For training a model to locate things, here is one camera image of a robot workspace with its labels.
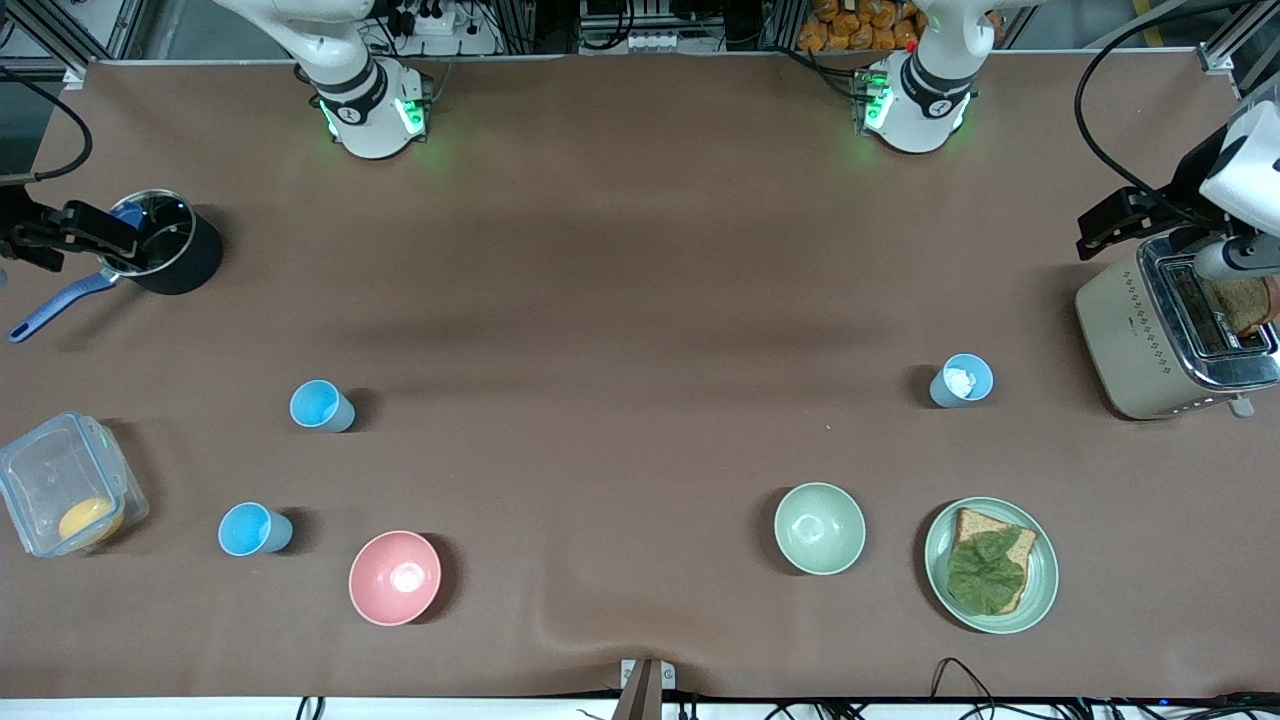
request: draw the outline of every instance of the light green bowl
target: light green bowl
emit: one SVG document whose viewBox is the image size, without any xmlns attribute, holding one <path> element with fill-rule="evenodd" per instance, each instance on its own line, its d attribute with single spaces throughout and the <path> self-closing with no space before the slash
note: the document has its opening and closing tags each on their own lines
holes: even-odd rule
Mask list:
<svg viewBox="0 0 1280 720">
<path fill-rule="evenodd" d="M 792 565 L 810 575 L 849 569 L 867 544 L 867 520 L 847 492 L 827 483 L 792 488 L 773 515 L 773 536 Z"/>
</svg>

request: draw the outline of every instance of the toaster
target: toaster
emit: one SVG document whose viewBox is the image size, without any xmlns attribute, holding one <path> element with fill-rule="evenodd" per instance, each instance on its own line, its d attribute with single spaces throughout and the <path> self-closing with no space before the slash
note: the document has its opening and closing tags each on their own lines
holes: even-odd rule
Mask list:
<svg viewBox="0 0 1280 720">
<path fill-rule="evenodd" d="M 1252 337 L 1231 332 L 1194 261 L 1194 250 L 1155 237 L 1075 295 L 1089 355 L 1125 416 L 1174 418 L 1228 405 L 1248 418 L 1248 393 L 1280 382 L 1275 327 Z"/>
</svg>

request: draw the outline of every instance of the green led light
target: green led light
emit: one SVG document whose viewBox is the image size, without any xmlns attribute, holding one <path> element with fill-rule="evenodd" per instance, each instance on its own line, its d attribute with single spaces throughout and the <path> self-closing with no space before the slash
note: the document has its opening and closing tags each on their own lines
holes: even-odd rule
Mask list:
<svg viewBox="0 0 1280 720">
<path fill-rule="evenodd" d="M 867 106 L 867 127 L 879 129 L 884 124 L 884 117 L 893 104 L 893 88 L 886 87 L 884 92 Z"/>
<path fill-rule="evenodd" d="M 397 97 L 396 111 L 399 113 L 401 120 L 404 122 L 404 129 L 410 135 L 419 135 L 426 127 L 426 123 L 422 119 L 422 106 L 420 102 L 404 102 Z"/>
<path fill-rule="evenodd" d="M 969 99 L 973 97 L 972 92 L 966 92 L 964 100 L 960 101 L 960 106 L 956 108 L 956 122 L 951 124 L 951 132 L 960 129 L 960 124 L 964 123 L 964 109 L 969 106 Z"/>
<path fill-rule="evenodd" d="M 333 115 L 329 114 L 329 108 L 325 106 L 324 100 L 320 101 L 320 111 L 324 113 L 324 119 L 329 123 L 329 135 L 338 137 L 338 127 L 334 126 Z"/>
</svg>

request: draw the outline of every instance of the plastic cup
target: plastic cup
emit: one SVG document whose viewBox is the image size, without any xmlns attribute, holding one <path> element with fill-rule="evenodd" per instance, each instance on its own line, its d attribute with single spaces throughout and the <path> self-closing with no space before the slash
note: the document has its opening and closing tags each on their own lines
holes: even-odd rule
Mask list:
<svg viewBox="0 0 1280 720">
<path fill-rule="evenodd" d="M 289 400 L 293 421 L 312 430 L 340 433 L 356 421 L 356 409 L 329 380 L 307 380 Z"/>
<path fill-rule="evenodd" d="M 242 502 L 223 515 L 218 544 L 233 557 L 279 552 L 293 539 L 293 523 L 257 502 Z"/>
<path fill-rule="evenodd" d="M 968 375 L 965 378 L 966 382 L 968 378 L 973 378 L 973 387 L 968 393 L 961 395 L 947 384 L 948 372 L 965 373 Z M 942 365 L 942 369 L 938 370 L 938 374 L 933 377 L 933 382 L 929 383 L 929 396 L 933 397 L 933 402 L 937 402 L 942 407 L 965 407 L 991 395 L 991 388 L 995 384 L 996 375 L 991 373 L 991 366 L 987 365 L 986 360 L 977 355 L 961 352 L 960 355 L 952 355 Z"/>
</svg>

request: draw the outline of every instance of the saucepan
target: saucepan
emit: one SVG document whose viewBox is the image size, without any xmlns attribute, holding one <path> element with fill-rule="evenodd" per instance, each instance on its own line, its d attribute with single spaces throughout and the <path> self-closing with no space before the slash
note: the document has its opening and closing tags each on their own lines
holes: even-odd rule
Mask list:
<svg viewBox="0 0 1280 720">
<path fill-rule="evenodd" d="M 54 295 L 9 332 L 9 342 L 23 342 L 82 297 L 111 290 L 128 278 L 159 295 L 182 295 L 205 284 L 223 261 L 223 238 L 180 195 L 143 190 L 120 200 L 111 214 L 132 224 L 148 258 L 143 269 L 100 258 L 102 269 Z"/>
</svg>

